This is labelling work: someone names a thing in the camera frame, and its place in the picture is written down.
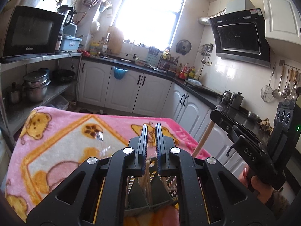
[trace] metal shelf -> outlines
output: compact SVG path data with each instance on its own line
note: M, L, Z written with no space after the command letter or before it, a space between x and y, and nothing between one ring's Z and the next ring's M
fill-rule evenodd
M6 110L6 115L8 119L8 129L11 135L14 135L25 123L28 118L30 112L39 106L45 106L51 100L53 100L56 96L60 95L64 92L68 87L75 85L77 83L76 80L73 80L71 83L66 84L55 84L51 83L47 89L47 95L42 102L32 103L29 102L26 98L24 98L20 103L16 105L11 105ZM0 118L0 127L5 130L3 119Z
M82 53L70 53L72 57L81 56ZM62 59L62 58L68 58L70 55L68 53L61 53L61 54L52 54L52 55L46 55L41 57L34 57L29 59L23 59L18 60L10 63L1 63L0 64L0 72L7 71L9 69L13 69L22 65L27 65L31 63L46 61L46 60L52 60L52 59Z

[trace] finger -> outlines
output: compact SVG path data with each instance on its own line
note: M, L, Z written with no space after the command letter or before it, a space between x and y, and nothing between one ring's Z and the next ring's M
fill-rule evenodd
M252 187L259 192L257 195L257 198L263 203L266 204L266 202L270 199L273 193L273 187L264 184L261 182L261 180L257 177L254 176L251 178L251 185Z
M245 186L248 187L248 181L246 179L248 168L245 167L241 174L238 176L238 180Z

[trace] blue plastic basket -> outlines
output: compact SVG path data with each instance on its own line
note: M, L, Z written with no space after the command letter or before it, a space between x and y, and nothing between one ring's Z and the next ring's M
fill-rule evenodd
M117 80L121 80L127 72L128 69L120 69L114 66L114 77Z

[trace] kettle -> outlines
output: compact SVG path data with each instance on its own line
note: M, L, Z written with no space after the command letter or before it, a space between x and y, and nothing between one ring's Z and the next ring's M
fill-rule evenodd
M244 97L241 95L241 92L233 93L233 96L230 100L230 106L234 109L239 109Z
M222 95L222 102L228 104L231 100L232 93L230 91L225 91Z

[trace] white upper cabinet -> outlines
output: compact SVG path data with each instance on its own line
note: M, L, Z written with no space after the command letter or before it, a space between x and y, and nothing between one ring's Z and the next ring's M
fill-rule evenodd
M263 0L265 37L301 44L299 12L292 0Z
M170 86L171 81L143 74L133 113L159 117Z
M171 118L176 121L186 96L187 91L173 82L168 92L160 117Z
M113 67L105 107L132 113L142 76L143 73L128 70L121 80L117 80Z
M78 101L104 107L111 65L82 60Z
M301 63L301 19L292 0L263 0L265 38L276 55Z
M176 122L192 137L195 137L209 111L209 107L191 94L183 99L183 106Z

